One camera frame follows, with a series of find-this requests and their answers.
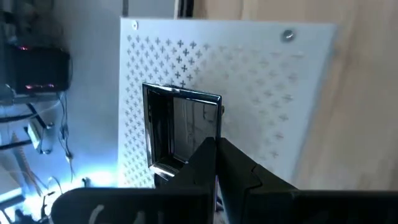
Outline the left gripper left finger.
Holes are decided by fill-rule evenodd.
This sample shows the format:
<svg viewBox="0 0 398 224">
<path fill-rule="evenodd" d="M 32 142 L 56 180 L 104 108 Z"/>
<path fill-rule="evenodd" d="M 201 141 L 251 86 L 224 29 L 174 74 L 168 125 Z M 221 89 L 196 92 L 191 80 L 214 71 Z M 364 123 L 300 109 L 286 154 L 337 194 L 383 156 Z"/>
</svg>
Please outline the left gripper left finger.
<svg viewBox="0 0 398 224">
<path fill-rule="evenodd" d="M 53 203 L 54 223 L 213 223 L 216 141 L 206 138 L 166 184 L 145 188 L 78 188 Z"/>
</svg>

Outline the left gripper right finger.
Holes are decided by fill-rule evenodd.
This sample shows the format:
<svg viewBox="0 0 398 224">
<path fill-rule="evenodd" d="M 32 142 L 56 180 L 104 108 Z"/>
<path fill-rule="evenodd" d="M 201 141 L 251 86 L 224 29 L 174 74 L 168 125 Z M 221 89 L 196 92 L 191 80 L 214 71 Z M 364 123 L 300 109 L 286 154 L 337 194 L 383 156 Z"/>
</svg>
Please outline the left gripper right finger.
<svg viewBox="0 0 398 224">
<path fill-rule="evenodd" d="M 397 192 L 300 190 L 225 138 L 217 176 L 230 223 L 397 223 Z"/>
</svg>

